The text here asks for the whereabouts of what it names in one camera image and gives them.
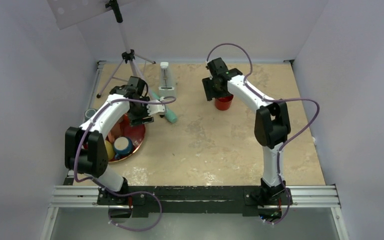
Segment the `red mug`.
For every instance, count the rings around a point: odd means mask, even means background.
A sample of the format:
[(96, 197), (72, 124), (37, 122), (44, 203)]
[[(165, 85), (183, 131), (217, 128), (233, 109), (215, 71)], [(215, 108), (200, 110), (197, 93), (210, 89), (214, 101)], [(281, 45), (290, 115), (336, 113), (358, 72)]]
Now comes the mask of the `red mug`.
[(215, 108), (220, 111), (226, 111), (230, 108), (233, 99), (233, 95), (216, 98), (214, 101)]

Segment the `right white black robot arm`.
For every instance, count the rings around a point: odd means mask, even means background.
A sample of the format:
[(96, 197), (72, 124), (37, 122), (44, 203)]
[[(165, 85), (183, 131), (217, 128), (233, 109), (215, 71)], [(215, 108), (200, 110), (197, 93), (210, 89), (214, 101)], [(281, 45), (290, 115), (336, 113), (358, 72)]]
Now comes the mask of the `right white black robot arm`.
[(288, 107), (253, 86), (236, 68), (228, 69), (219, 57), (206, 63), (210, 77), (202, 80), (206, 99), (237, 97), (255, 113), (254, 136), (263, 148), (264, 169), (260, 192), (253, 196), (262, 205), (271, 204), (285, 191), (281, 147), (291, 132)]

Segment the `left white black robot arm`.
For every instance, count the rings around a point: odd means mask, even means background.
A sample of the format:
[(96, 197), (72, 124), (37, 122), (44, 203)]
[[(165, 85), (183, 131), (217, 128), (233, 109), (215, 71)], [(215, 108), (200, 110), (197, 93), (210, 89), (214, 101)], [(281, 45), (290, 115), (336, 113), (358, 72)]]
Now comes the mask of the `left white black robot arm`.
[(65, 132), (65, 167), (73, 171), (74, 181), (92, 181), (109, 192), (116, 204), (127, 202), (131, 194), (125, 177), (109, 167), (106, 139), (113, 127), (127, 121), (133, 129), (154, 121), (153, 114), (166, 108), (160, 100), (151, 100), (148, 83), (131, 76), (126, 84), (114, 87), (97, 111), (79, 127)]

